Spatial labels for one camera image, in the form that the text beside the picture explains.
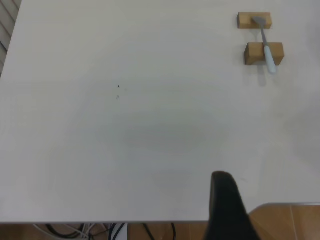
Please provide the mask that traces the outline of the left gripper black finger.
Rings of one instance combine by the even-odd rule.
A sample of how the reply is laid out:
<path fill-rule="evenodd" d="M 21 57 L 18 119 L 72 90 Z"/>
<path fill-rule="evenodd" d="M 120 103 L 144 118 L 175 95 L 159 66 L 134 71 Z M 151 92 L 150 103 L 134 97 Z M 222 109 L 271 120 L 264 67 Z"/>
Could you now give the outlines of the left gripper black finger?
<path fill-rule="evenodd" d="M 211 175 L 209 220 L 205 240 L 259 240 L 233 176 L 225 171 Z"/>

